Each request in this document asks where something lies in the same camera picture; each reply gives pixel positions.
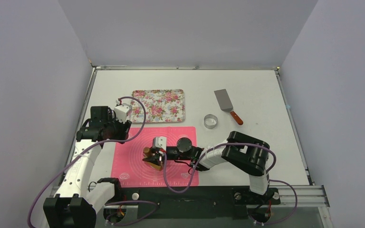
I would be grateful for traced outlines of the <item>wooden dough roller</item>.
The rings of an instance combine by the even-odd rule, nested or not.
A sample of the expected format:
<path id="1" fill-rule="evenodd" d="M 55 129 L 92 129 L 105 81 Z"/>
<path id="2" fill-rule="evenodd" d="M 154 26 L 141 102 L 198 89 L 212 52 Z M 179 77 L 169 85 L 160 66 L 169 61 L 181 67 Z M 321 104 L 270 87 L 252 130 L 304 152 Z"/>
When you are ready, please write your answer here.
<path id="1" fill-rule="evenodd" d="M 157 151 L 153 148 L 145 147 L 143 149 L 143 159 L 147 165 L 151 166 L 157 171 L 162 171 L 164 167 L 164 157 L 162 151 Z"/>

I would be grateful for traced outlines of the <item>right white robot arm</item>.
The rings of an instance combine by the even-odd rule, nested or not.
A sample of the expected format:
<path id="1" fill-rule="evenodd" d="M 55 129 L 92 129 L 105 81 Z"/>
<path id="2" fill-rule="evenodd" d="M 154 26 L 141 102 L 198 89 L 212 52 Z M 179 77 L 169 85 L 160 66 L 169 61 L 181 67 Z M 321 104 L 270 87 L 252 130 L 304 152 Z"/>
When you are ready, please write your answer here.
<path id="1" fill-rule="evenodd" d="M 175 146 L 167 146 L 166 142 L 166 137 L 155 137 L 152 146 L 143 149 L 143 162 L 159 171 L 168 161 L 184 163 L 191 171 L 208 171 L 228 162 L 249 176 L 249 196 L 253 202 L 261 203 L 268 197 L 267 161 L 275 155 L 265 141 L 232 131 L 225 141 L 208 149 L 194 146 L 187 137 L 180 138 Z"/>

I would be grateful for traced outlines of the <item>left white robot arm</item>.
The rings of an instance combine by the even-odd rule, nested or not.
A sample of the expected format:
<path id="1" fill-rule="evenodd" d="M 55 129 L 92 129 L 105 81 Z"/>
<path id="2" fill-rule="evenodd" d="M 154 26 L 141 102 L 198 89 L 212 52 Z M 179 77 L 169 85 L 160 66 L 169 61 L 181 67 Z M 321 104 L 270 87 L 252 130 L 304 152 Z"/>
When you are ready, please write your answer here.
<path id="1" fill-rule="evenodd" d="M 117 204 L 123 191 L 117 178 L 101 178 L 98 189 L 88 191 L 95 161 L 103 148 L 103 140 L 128 139 L 131 121 L 127 119 L 131 105 L 92 106 L 76 134 L 75 151 L 62 184 L 51 198 L 46 198 L 43 210 L 51 228 L 93 228 L 97 213 L 108 201 Z"/>

